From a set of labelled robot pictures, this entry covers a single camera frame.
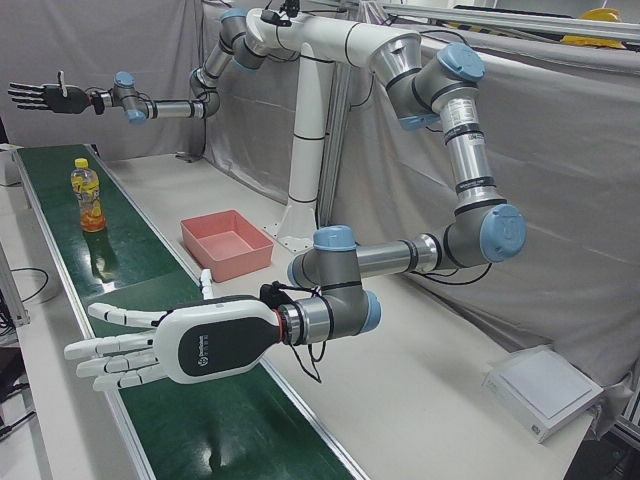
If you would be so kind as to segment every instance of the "plastic bottle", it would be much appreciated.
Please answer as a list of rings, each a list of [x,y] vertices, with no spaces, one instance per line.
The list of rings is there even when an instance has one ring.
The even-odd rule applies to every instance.
[[[98,174],[89,168],[86,158],[76,158],[75,165],[76,169],[71,172],[71,186],[80,207],[80,226],[85,232],[98,232],[107,225],[100,204]]]

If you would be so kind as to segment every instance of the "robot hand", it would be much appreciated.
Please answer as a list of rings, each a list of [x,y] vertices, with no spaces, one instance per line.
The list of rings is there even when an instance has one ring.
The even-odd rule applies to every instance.
[[[145,332],[93,338],[68,345],[67,360],[100,356],[78,364],[79,377],[96,376],[96,391],[133,387],[169,377],[197,383],[244,373],[283,339],[280,316],[251,296],[222,297],[160,312],[89,306],[91,317]]]
[[[64,72],[58,72],[57,84],[25,85],[10,83],[11,100],[22,110],[50,110],[53,113],[82,113],[89,107],[91,97],[80,87],[66,85]]]

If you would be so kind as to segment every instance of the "blue joint cap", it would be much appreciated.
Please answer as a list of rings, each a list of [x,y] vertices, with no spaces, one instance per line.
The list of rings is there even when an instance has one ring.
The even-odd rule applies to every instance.
[[[224,12],[222,15],[220,15],[220,21],[222,22],[223,20],[226,20],[227,18],[231,18],[231,17],[246,17],[247,16],[247,12],[241,8],[230,8],[229,10],[227,10],[226,12]]]
[[[289,262],[289,266],[287,267],[287,278],[289,279],[289,283],[294,287],[300,286],[298,282],[296,282],[296,278],[293,276],[293,260]]]
[[[245,67],[244,65],[242,65],[240,62],[238,62],[235,58],[231,59],[231,63],[233,64],[234,67],[236,67],[238,70],[245,72],[245,73],[256,73],[258,70],[255,68],[248,68]]]
[[[132,125],[142,125],[147,121],[147,116],[140,110],[125,110],[124,114]]]
[[[367,300],[369,300],[369,311],[367,312],[367,318],[364,321],[364,325],[358,332],[358,335],[376,328],[380,324],[380,318],[382,318],[382,307],[380,307],[378,297],[369,290],[365,290],[364,293],[367,294]]]
[[[424,115],[415,115],[413,117],[399,118],[400,126],[403,130],[410,132],[419,128],[424,128],[427,125],[440,120],[440,116],[435,113],[426,113]]]
[[[489,262],[515,257],[527,240],[527,225],[513,205],[498,205],[484,217],[480,227],[480,250]]]
[[[351,228],[333,225],[316,230],[313,234],[313,248],[328,252],[348,252],[356,249]]]
[[[484,62],[464,43],[450,43],[436,57],[440,65],[462,80],[478,82],[484,77]]]
[[[131,88],[135,83],[135,78],[129,72],[118,72],[113,79],[113,83],[122,88]]]

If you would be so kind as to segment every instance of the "pink plastic container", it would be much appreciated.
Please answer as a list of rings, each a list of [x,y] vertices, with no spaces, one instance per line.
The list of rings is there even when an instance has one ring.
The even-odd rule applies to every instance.
[[[271,264],[273,242],[235,210],[182,220],[180,226],[185,246],[216,282]]]

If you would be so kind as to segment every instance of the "green conveyor belt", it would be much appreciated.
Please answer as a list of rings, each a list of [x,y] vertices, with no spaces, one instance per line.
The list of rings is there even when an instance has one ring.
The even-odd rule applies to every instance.
[[[161,310],[200,298],[84,146],[27,148],[19,155],[85,308],[100,301]],[[77,157],[88,158],[100,177],[107,217],[101,233],[80,229],[69,182]],[[91,325],[96,336],[132,332],[100,321]],[[121,394],[159,480],[352,478],[262,366],[194,385],[165,379]]]

